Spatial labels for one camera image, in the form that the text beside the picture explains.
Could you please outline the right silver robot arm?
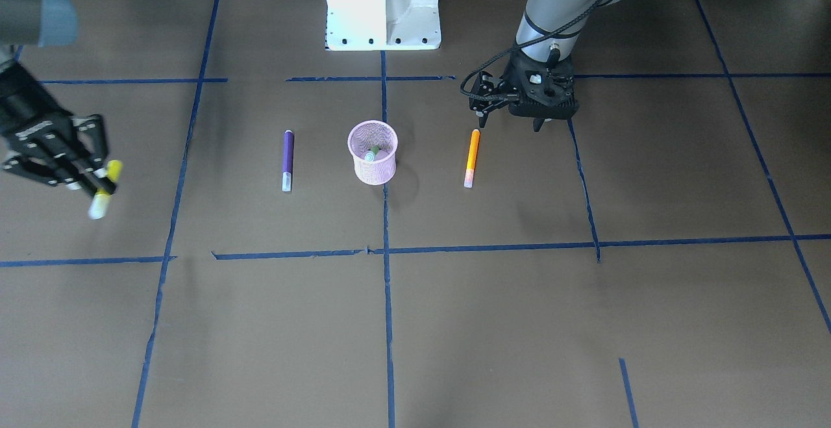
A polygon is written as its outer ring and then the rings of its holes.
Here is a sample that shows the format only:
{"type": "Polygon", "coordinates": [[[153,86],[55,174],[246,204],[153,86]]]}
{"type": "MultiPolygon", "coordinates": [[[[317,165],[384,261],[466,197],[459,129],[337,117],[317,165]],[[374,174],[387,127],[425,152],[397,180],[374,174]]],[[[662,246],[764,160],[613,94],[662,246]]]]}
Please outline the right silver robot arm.
{"type": "Polygon", "coordinates": [[[3,173],[94,196],[113,194],[108,142],[100,114],[80,117],[60,103],[15,58],[23,45],[71,44],[79,22],[71,0],[1,0],[3,173]]]}

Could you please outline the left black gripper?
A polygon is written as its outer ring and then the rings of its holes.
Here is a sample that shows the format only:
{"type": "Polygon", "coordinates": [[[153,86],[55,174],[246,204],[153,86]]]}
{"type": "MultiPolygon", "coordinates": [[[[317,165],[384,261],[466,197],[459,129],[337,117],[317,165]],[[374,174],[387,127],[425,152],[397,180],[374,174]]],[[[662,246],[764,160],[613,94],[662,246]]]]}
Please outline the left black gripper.
{"type": "MultiPolygon", "coordinates": [[[[506,82],[519,91],[518,103],[508,105],[511,115],[532,120],[532,131],[540,132],[544,123],[569,120],[579,109],[574,96],[574,67],[571,57],[549,67],[529,58],[524,52],[511,53],[506,67],[506,82]]],[[[491,112],[504,105],[476,105],[478,128],[483,129],[491,112]]]]}

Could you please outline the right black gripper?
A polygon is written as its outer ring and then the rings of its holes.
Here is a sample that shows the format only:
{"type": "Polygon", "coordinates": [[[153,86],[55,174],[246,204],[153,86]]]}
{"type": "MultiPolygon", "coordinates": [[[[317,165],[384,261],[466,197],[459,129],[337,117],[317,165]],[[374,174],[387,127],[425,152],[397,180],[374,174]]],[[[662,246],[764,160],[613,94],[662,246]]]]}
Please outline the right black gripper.
{"type": "Polygon", "coordinates": [[[103,115],[72,118],[17,61],[2,61],[2,138],[8,144],[4,173],[89,196],[98,188],[116,192],[117,185],[101,181],[109,156],[103,115]],[[29,147],[49,131],[68,141],[68,149],[29,147]]]}

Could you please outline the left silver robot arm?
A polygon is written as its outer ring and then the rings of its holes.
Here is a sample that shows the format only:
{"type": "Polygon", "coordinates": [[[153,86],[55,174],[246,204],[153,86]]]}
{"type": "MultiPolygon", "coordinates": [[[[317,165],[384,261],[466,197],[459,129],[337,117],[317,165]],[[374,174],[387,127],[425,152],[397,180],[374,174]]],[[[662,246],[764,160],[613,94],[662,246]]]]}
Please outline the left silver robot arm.
{"type": "Polygon", "coordinates": [[[478,126],[502,108],[529,118],[540,131],[579,110],[572,51],[591,14],[621,0],[527,0],[514,42],[472,71],[460,85],[478,126]]]}

